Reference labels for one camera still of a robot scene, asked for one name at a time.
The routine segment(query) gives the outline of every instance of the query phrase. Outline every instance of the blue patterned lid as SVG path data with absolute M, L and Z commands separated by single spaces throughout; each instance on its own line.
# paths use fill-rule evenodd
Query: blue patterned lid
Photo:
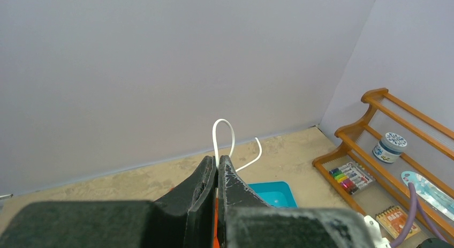
M 405 138 L 401 137 L 400 135 L 392 132 L 384 134 L 382 143 L 388 148 L 397 152 L 403 152 L 407 147 L 407 140 L 405 140 Z

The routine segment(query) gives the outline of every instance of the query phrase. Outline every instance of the beige floor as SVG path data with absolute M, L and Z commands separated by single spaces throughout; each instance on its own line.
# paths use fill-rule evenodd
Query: beige floor
M 347 207 L 346 203 L 312 167 L 312 160 L 335 147 L 317 128 L 261 140 L 260 160 L 239 172 L 246 183 L 286 181 L 300 207 Z M 220 151 L 228 154 L 229 148 Z M 5 203 L 0 214 L 0 232 L 24 206 L 43 200 L 155 200 L 176 186 L 200 163 L 205 155 L 74 183 L 24 196 Z M 255 142 L 235 147 L 232 162 L 236 168 L 258 154 Z

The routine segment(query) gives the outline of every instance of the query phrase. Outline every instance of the white wall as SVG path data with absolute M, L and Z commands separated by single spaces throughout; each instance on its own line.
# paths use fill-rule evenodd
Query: white wall
M 361 96 L 380 87 L 454 129 L 453 1 L 376 0 L 323 116 L 325 134 L 340 143 L 333 133 L 359 119 L 367 110 Z M 394 128 L 391 123 L 381 127 Z M 409 141 L 416 160 L 454 187 L 452 161 L 435 157 L 439 152 L 433 149 L 423 154 L 416 142 Z
M 0 193 L 318 123 L 373 2 L 0 0 Z

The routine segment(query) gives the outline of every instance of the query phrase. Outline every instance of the white cable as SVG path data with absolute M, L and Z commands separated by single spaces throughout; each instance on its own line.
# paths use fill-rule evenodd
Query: white cable
M 225 120 L 223 118 L 216 120 L 216 122 L 213 125 L 213 147 L 214 147 L 214 156 L 215 156 L 217 168 L 219 168 L 219 149 L 217 147 L 216 128 L 217 128 L 217 125 L 219 124 L 219 122 L 224 122 L 225 124 L 227 124 L 227 126 L 229 126 L 229 128 L 230 128 L 230 133 L 232 134 L 232 148 L 230 148 L 229 157 L 232 157 L 233 150 L 235 149 L 235 132 L 233 131 L 232 125 L 230 124 L 230 122 L 228 122 L 227 120 Z M 256 162 L 257 160 L 260 159 L 260 156 L 262 156 L 262 145 L 260 144 L 260 141 L 257 137 L 255 138 L 255 140 L 257 141 L 257 144 L 259 145 L 259 155 L 253 161 L 251 161 L 248 164 L 237 169 L 237 172 L 248 167 L 252 163 Z
M 260 141 L 259 141 L 259 139 L 258 139 L 257 137 L 255 138 L 255 141 L 257 141 L 257 144 L 259 145 L 259 154 L 258 154 L 257 158 L 255 158 L 255 159 L 254 159 L 253 161 L 251 161 L 250 163 L 248 163 L 248 164 L 246 164 L 246 165 L 240 167 L 239 169 L 237 169 L 237 172 L 239 172 L 240 170 L 246 168 L 247 166 L 250 166 L 252 163 L 258 161 L 258 160 L 260 159 L 260 156 L 262 156 L 262 145 L 260 144 Z
M 216 167 L 219 168 L 219 150 L 217 148 L 217 140 L 216 140 L 216 128 L 219 122 L 224 122 L 229 126 L 230 128 L 230 133 L 232 133 L 232 148 L 230 148 L 230 154 L 229 157 L 232 157 L 233 154 L 233 149 L 235 149 L 235 132 L 233 131 L 232 125 L 230 125 L 230 122 L 226 121 L 223 118 L 220 118 L 216 120 L 216 122 L 213 125 L 213 146 L 214 146 L 214 157 L 216 160 Z

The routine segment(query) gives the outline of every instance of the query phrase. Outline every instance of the notebook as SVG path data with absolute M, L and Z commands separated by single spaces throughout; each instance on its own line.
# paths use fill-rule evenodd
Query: notebook
M 408 215 L 400 206 L 391 206 L 382 213 L 376 215 L 377 222 L 395 239 L 402 231 Z M 421 228 L 413 222 L 412 228 L 407 238 L 416 235 Z

